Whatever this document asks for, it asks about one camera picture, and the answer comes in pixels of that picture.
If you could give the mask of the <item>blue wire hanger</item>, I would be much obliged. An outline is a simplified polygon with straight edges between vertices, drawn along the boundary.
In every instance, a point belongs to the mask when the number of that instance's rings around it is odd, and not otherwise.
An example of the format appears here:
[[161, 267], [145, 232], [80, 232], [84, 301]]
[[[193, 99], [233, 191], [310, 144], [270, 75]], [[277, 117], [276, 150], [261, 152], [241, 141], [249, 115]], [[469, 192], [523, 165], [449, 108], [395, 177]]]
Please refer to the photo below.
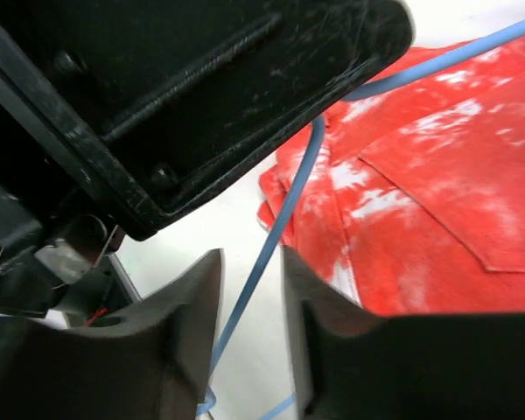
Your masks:
[[[384, 77], [377, 81], [367, 82], [361, 87], [356, 88], [344, 98], [344, 102], [356, 102], [377, 95], [382, 95], [395, 89], [419, 81], [432, 74], [444, 71], [449, 67], [479, 56], [497, 47], [503, 46], [519, 37], [525, 35], [525, 19], [505, 27], [485, 37], [471, 41], [466, 45], [446, 52], [441, 56], [429, 59], [420, 64], [412, 66], [406, 70]], [[279, 242], [281, 235], [284, 233], [287, 223], [290, 221], [294, 212], [295, 205], [298, 203], [302, 191], [310, 177], [311, 171], [318, 157], [319, 149], [325, 137], [325, 118], [318, 115], [311, 122], [311, 135], [309, 144], [305, 149], [304, 156], [301, 160], [299, 169], [293, 179], [293, 187], [285, 196], [277, 216], [277, 221], [272, 225], [269, 234], [262, 245], [262, 249], [257, 256], [254, 266], [250, 271], [245, 284], [241, 289], [233, 310], [231, 311], [227, 322], [223, 326], [219, 338], [213, 345], [213, 352], [209, 373], [212, 374], [216, 369], [221, 357], [228, 346], [229, 341], [235, 328], [238, 326], [242, 314], [244, 313], [249, 300], [252, 298], [257, 285], [259, 284], [264, 271], [266, 270], [270, 258]]]

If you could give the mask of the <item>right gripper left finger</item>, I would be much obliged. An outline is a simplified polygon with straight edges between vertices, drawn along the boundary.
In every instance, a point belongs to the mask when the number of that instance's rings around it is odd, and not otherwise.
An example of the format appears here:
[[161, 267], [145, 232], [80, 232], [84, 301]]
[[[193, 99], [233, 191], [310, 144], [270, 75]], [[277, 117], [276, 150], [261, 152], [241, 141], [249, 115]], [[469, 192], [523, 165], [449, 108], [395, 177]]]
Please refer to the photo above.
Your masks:
[[0, 419], [192, 419], [205, 398], [222, 254], [90, 326], [0, 317]]

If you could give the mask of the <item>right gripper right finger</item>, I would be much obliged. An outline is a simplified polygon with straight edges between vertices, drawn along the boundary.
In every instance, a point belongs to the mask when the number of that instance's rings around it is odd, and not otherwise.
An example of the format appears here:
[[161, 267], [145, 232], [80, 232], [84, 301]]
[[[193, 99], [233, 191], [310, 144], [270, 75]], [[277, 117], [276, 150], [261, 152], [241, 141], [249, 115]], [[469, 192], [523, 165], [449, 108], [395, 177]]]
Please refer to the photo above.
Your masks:
[[300, 419], [525, 419], [525, 313], [383, 317], [283, 249]]

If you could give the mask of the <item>red white patterned trousers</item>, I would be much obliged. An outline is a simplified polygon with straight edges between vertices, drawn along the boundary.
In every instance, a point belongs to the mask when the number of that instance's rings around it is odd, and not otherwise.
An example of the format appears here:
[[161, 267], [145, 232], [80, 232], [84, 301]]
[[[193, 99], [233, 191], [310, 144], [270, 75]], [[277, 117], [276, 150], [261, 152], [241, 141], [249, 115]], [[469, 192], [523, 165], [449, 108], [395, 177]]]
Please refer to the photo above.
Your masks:
[[381, 315], [525, 311], [525, 37], [324, 118], [283, 245]]

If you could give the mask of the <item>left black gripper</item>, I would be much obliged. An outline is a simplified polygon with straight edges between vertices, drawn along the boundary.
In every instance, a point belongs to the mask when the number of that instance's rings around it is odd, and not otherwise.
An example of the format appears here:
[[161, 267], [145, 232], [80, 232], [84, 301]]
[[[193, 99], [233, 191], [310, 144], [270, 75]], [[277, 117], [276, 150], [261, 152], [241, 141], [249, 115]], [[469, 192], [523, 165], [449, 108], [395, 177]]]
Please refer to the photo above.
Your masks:
[[0, 312], [61, 307], [413, 38], [403, 1], [0, 1]]

